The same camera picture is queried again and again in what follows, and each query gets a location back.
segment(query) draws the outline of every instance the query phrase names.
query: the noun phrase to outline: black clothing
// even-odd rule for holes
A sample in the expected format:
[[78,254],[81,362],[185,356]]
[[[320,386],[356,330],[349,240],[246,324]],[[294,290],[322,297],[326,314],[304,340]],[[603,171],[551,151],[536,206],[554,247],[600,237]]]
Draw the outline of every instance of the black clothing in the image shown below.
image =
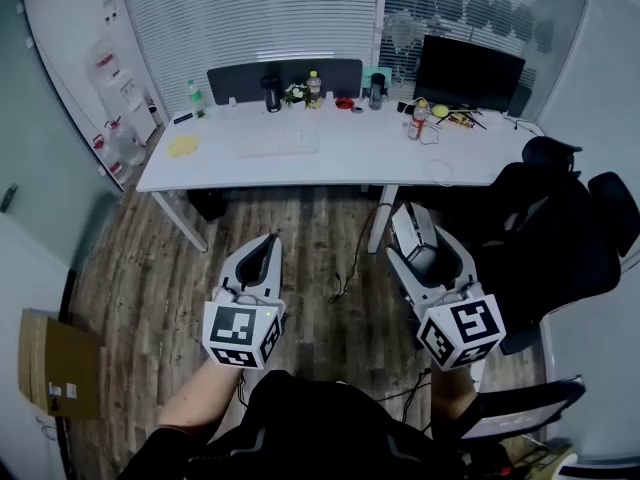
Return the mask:
[[201,443],[179,430],[158,429],[120,478],[197,480],[253,471],[275,478],[352,470],[460,477],[456,455],[392,419],[358,389],[284,371],[270,372],[258,383],[238,427]]

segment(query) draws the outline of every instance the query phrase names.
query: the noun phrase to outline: white desk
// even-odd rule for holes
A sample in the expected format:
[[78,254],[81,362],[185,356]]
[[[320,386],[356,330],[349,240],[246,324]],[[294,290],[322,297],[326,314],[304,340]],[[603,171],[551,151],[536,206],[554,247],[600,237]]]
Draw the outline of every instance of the white desk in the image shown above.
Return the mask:
[[[503,120],[488,130],[465,129],[442,123],[439,143],[423,145],[407,137],[403,122],[409,116],[396,112],[396,102],[382,110],[363,106],[363,114],[339,110],[325,101],[317,110],[290,110],[269,114],[264,102],[208,109],[204,119],[173,122],[162,135],[138,183],[139,192],[153,197],[169,218],[200,250],[207,243],[164,192],[178,189],[229,188],[282,185],[384,185],[381,203],[393,204],[399,185],[481,186],[493,182],[511,162],[522,159],[522,148],[533,136],[514,130]],[[237,138],[247,130],[292,126],[319,134],[318,152],[273,156],[241,156]],[[436,140],[426,130],[423,141]],[[201,139],[198,149],[171,158],[169,144],[178,135]],[[378,209],[368,250],[377,250],[391,208]]]

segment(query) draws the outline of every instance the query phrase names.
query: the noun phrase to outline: black monitor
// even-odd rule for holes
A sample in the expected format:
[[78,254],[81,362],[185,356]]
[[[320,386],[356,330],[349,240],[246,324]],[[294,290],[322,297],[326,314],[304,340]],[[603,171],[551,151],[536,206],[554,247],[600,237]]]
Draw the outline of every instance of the black monitor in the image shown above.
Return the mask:
[[414,98],[506,112],[524,59],[476,44],[424,36]]

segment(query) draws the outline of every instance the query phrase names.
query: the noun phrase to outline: yellow paper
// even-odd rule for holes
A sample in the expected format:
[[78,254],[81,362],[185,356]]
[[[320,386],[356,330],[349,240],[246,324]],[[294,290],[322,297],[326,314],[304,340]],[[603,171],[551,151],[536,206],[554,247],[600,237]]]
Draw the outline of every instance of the yellow paper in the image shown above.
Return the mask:
[[200,144],[200,137],[193,137],[192,135],[178,135],[171,144],[169,144],[169,156],[176,158],[182,155],[190,155]]

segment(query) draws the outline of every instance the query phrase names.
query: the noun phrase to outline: flowers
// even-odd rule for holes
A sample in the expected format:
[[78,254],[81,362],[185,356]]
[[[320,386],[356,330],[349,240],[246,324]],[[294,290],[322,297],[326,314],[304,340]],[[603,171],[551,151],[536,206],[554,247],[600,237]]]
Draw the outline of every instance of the flowers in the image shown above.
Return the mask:
[[307,99],[307,86],[305,84],[291,84],[284,91],[284,102],[287,106]]

